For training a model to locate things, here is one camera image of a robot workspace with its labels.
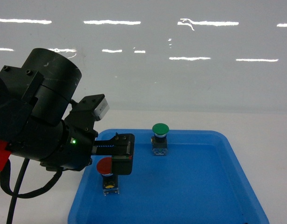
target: screw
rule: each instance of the screw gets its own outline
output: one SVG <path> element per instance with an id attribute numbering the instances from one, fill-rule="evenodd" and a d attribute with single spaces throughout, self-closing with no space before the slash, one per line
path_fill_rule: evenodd
<path id="1" fill-rule="evenodd" d="M 9 71 L 9 70 L 10 70 L 10 67 L 5 65 L 5 66 L 3 67 L 3 70 Z"/>
<path id="2" fill-rule="evenodd" d="M 30 69 L 26 70 L 26 74 L 27 74 L 28 76 L 32 75 L 32 73 L 33 73 L 33 72 L 32 72 Z"/>

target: glossy surface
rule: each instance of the glossy surface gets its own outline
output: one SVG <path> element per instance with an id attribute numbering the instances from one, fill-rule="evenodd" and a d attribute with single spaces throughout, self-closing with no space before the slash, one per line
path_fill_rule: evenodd
<path id="1" fill-rule="evenodd" d="M 33 48 L 112 109 L 287 113 L 287 0 L 0 1 L 0 70 Z"/>

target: green led light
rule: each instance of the green led light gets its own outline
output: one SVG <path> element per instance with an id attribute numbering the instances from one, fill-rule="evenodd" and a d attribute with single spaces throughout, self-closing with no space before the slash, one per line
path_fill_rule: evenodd
<path id="1" fill-rule="evenodd" d="M 76 139 L 74 138 L 71 138 L 71 141 L 70 141 L 71 144 L 75 145 L 77 143 Z"/>

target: blue tray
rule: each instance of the blue tray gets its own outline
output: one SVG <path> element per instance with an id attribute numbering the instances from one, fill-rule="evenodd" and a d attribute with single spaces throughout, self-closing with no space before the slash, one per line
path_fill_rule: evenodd
<path id="1" fill-rule="evenodd" d="M 213 131 L 170 130 L 168 154 L 154 156 L 151 130 L 133 133 L 131 175 L 119 176 L 120 194 L 104 196 L 93 156 L 76 193 L 69 224 L 268 224 L 228 140 Z"/>

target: red button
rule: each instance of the red button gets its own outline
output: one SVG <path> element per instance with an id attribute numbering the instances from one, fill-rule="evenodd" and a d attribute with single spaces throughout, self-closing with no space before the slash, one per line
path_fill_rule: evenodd
<path id="1" fill-rule="evenodd" d="M 100 159 L 97 163 L 97 171 L 102 175 L 111 174 L 111 157 Z"/>
<path id="2" fill-rule="evenodd" d="M 0 140 L 0 171 L 3 170 L 8 158 L 11 154 L 10 151 L 6 150 L 8 142 Z"/>

